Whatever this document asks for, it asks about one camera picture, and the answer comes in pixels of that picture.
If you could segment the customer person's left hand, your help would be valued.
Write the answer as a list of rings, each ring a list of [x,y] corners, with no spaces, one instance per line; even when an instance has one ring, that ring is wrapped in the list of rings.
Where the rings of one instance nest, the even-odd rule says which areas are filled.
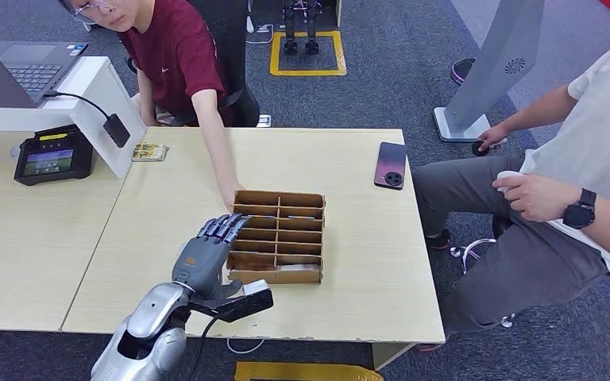
[[[223,204],[229,212],[233,211],[236,193],[238,191],[243,191],[244,189],[245,188],[237,181],[220,185],[219,192],[222,196]]]

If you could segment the operator person's left hand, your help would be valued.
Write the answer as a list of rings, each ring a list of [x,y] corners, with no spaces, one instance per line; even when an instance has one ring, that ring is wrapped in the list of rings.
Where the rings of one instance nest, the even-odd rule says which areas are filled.
[[[565,209],[581,197],[581,188],[542,175],[514,175],[492,182],[512,210],[528,221],[546,222],[562,218]]]

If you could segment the operator person's right hand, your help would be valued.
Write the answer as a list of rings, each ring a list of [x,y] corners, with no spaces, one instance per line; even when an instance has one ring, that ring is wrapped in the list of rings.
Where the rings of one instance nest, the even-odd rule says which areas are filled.
[[[486,155],[492,146],[501,144],[509,133],[509,128],[502,123],[485,130],[474,143],[475,154],[477,156]]]

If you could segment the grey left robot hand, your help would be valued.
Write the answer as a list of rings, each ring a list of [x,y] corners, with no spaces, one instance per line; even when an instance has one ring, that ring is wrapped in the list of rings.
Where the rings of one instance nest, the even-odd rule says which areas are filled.
[[[172,269],[172,281],[193,291],[202,300],[229,298],[242,287],[242,281],[222,283],[222,268],[230,247],[249,217],[223,214],[211,218],[181,250]]]

